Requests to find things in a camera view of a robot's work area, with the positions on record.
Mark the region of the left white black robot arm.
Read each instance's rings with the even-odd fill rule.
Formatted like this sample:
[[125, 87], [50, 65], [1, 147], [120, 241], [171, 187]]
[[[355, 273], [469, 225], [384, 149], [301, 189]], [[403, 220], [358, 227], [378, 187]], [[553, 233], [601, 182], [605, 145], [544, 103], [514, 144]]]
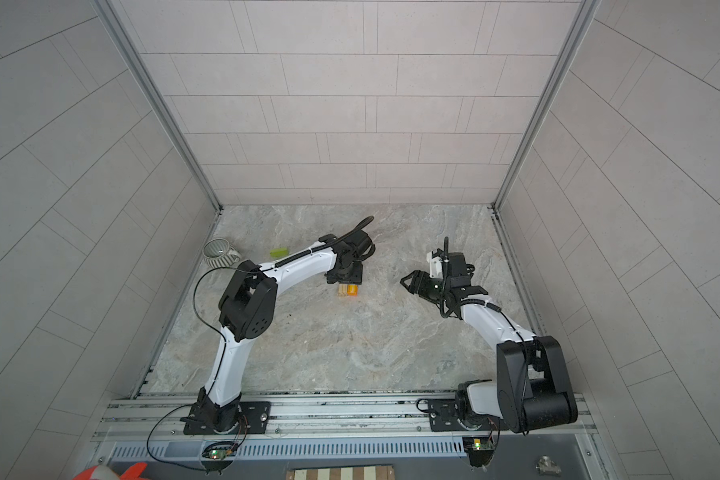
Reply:
[[244, 371], [255, 340], [273, 322], [278, 296], [318, 274], [329, 284], [361, 284], [363, 262], [375, 253], [363, 230], [372, 221], [369, 216], [350, 232], [325, 235], [283, 259], [263, 264], [245, 260], [235, 268], [218, 303], [220, 342], [214, 366], [181, 419], [185, 434], [225, 434], [242, 425]]

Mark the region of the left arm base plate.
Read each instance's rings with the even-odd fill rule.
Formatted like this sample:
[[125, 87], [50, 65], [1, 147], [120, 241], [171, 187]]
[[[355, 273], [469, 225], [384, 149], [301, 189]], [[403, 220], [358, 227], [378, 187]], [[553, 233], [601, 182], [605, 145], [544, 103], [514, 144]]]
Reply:
[[244, 401], [237, 407], [232, 424], [223, 430], [215, 430], [211, 421], [202, 417], [201, 408], [190, 407], [189, 413], [180, 418], [184, 423], [185, 435], [231, 435], [240, 433], [240, 427], [246, 427], [246, 433], [259, 435], [266, 432], [272, 404], [266, 401]]

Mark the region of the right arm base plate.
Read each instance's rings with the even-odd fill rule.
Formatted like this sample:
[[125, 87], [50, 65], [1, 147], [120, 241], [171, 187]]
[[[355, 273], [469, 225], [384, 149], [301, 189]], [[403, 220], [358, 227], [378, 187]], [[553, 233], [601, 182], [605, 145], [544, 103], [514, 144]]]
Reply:
[[416, 408], [428, 416], [433, 432], [489, 432], [508, 429], [500, 417], [476, 413], [466, 400], [421, 398], [417, 401]]

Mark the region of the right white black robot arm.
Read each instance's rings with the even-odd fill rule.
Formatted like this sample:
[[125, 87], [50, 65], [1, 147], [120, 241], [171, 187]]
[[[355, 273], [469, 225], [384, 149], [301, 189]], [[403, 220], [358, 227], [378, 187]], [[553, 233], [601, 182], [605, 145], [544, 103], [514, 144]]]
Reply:
[[572, 424], [578, 407], [559, 342], [512, 320], [481, 286], [460, 252], [437, 249], [429, 270], [400, 280], [411, 294], [435, 305], [441, 317], [471, 326], [495, 351], [496, 378], [468, 381], [455, 394], [453, 415], [465, 430], [532, 430]]

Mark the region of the lime green long block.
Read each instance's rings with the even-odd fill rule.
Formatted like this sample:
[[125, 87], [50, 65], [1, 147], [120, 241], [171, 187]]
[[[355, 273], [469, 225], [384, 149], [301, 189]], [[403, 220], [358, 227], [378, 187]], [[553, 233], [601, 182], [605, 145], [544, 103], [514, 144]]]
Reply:
[[270, 251], [270, 257], [273, 259], [281, 259], [289, 255], [289, 249], [287, 247], [275, 248]]

